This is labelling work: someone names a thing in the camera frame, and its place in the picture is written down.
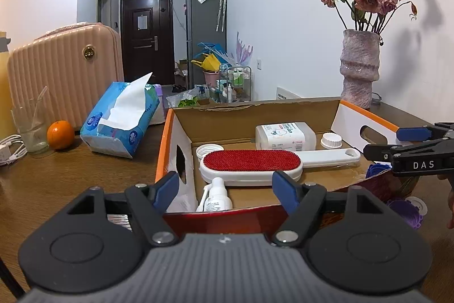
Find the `person's right hand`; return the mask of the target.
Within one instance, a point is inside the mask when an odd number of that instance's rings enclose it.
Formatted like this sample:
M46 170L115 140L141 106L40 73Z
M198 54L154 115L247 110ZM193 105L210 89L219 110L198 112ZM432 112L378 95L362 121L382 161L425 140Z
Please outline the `person's right hand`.
M448 207L451 212L450 219L447 223L447 228L452 230L454 228L454 177L453 174L449 175L437 175L439 180L447 180L451 186L448 195Z

